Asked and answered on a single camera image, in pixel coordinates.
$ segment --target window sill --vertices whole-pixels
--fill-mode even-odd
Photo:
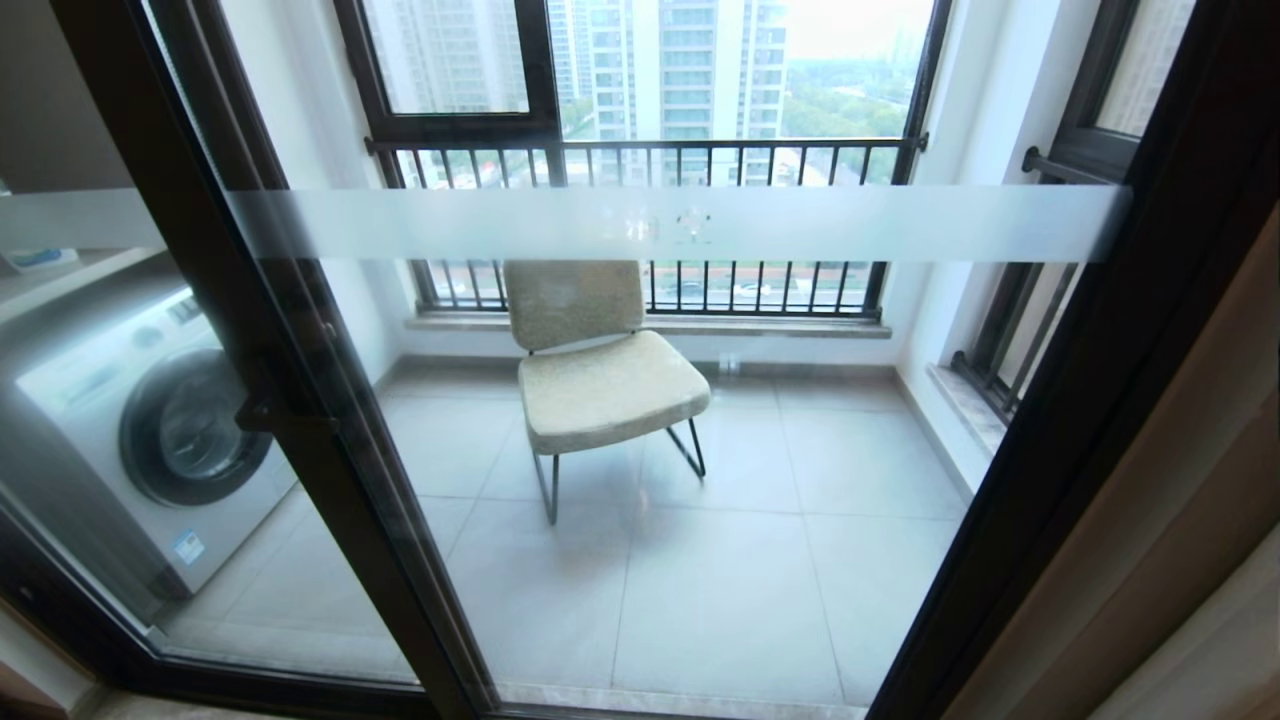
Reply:
[[[511,322],[499,313],[424,313],[404,322],[420,331],[511,332]],[[893,329],[869,320],[826,318],[731,318],[649,315],[645,328],[662,334],[742,336],[742,337],[833,337],[847,340],[888,340]]]
[[[925,370],[978,447],[987,457],[993,457],[1005,439],[1005,423],[978,391],[951,368],[929,365]]]

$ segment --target high-rise building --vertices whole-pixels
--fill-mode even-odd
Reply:
[[[364,0],[396,113],[527,111],[512,0]]]
[[[573,22],[573,0],[548,0],[548,24],[552,35],[552,58],[556,63],[556,88],[561,101],[577,100],[584,91],[579,81],[582,67],[577,56],[577,26]]]
[[[364,6],[394,111],[527,110],[513,0],[364,0]],[[561,105],[589,97],[599,140],[780,135],[788,41],[783,1],[549,0],[547,8]],[[626,179],[648,179],[640,155],[625,155]],[[710,169],[699,155],[681,156],[681,182],[737,182],[733,151],[710,158]],[[676,152],[655,152],[653,160],[654,182],[675,182]],[[768,150],[748,150],[744,183],[763,184],[768,165]]]
[[[778,136],[787,56],[782,3],[590,0],[585,9],[600,140]],[[763,182],[768,151],[749,151],[746,160],[744,182]],[[630,179],[645,172],[625,164]],[[736,182],[736,158],[713,158],[712,165],[722,176],[713,182]],[[707,182],[705,156],[682,158],[680,168],[684,182]],[[675,178],[675,152],[663,152],[662,173]]]

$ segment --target metal railing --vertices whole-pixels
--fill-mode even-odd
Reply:
[[[424,190],[567,186],[829,186],[888,183],[900,151],[922,138],[589,141],[548,147],[366,142],[388,186]],[[881,156],[883,163],[873,160]],[[411,263],[420,310],[507,310],[500,263]],[[884,263],[856,260],[644,264],[654,314],[879,319]]]

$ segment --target shelf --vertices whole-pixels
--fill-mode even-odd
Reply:
[[[163,247],[79,250],[79,259],[76,263],[26,275],[3,277],[0,324],[164,251]]]

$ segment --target floor tile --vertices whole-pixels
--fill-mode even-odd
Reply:
[[[561,455],[561,502],[634,505],[640,498],[644,438]],[[552,488],[552,457],[540,456],[547,489]],[[507,436],[502,454],[480,492],[492,500],[541,500],[524,420]]]
[[[315,512],[311,498],[301,488],[287,492],[230,559],[214,573],[182,609],[184,618],[221,620],[227,611],[275,557],[298,524]]]
[[[707,478],[698,482],[667,433],[653,433],[645,438],[641,464],[649,502],[774,512],[800,510],[777,409],[712,406],[694,421]],[[689,424],[677,425],[676,434],[694,452]]]
[[[782,410],[806,512],[957,519],[955,486],[908,413]]]
[[[643,512],[613,685],[840,703],[804,520],[722,510]]]
[[[227,612],[229,621],[389,638],[329,528],[310,512]]]
[[[419,495],[475,497],[520,415],[513,400],[392,397],[383,415]]]
[[[516,380],[515,365],[511,368],[407,365],[396,370],[383,395],[520,400],[520,384]]]
[[[282,628],[264,620],[192,620],[169,639],[165,652],[183,657],[399,683],[416,680],[390,635]]]
[[[461,497],[430,497],[425,495],[420,495],[417,501],[426,515],[426,527],[431,530],[435,547],[440,551],[442,557],[448,557],[449,551],[453,550],[453,543],[458,539],[458,533],[462,532],[462,524],[471,515],[475,501]]]
[[[742,375],[708,375],[712,386],[712,407],[777,407],[773,380]]]
[[[906,401],[887,378],[776,379],[778,406],[799,410],[905,413]]]
[[[462,610],[500,682],[607,688],[631,510],[480,500],[449,556]]]
[[[959,521],[805,518],[845,701],[870,705]]]

